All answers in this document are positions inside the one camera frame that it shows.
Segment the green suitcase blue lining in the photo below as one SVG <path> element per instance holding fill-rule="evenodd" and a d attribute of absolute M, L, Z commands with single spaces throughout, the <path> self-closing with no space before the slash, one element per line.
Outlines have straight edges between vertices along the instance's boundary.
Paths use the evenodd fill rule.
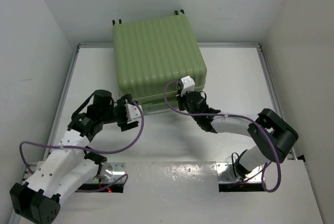
<path fill-rule="evenodd" d="M 166 108 L 164 98 L 177 105 L 178 86 L 167 84 L 190 76 L 195 90 L 206 84 L 207 67 L 196 36 L 183 10 L 174 15 L 113 23 L 118 93 L 145 110 Z"/>

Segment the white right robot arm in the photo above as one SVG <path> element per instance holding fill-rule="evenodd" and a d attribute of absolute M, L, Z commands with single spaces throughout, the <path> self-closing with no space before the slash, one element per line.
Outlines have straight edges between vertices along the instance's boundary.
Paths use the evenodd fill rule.
<path fill-rule="evenodd" d="M 178 109 L 192 115 L 197 125 L 209 133 L 232 133 L 250 137 L 255 146 L 243 151 L 232 166 L 234 177 L 245 179 L 256 167 L 276 158 L 283 163 L 299 138 L 298 133 L 271 109 L 255 115 L 227 115 L 207 105 L 198 91 L 177 96 Z"/>

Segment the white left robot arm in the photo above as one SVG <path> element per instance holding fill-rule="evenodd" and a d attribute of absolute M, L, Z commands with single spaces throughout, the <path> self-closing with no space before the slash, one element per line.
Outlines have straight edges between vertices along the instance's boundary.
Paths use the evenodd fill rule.
<path fill-rule="evenodd" d="M 114 101 L 107 90 L 94 91 L 71 115 L 63 137 L 57 145 L 43 145 L 51 153 L 21 183 L 9 191 L 14 212 L 33 223 L 52 223 L 67 198 L 80 192 L 89 179 L 100 176 L 107 155 L 123 152 L 135 144 L 114 150 L 89 147 L 106 124 L 115 123 L 121 131 L 144 129 L 144 114 L 137 101 L 126 94 Z"/>

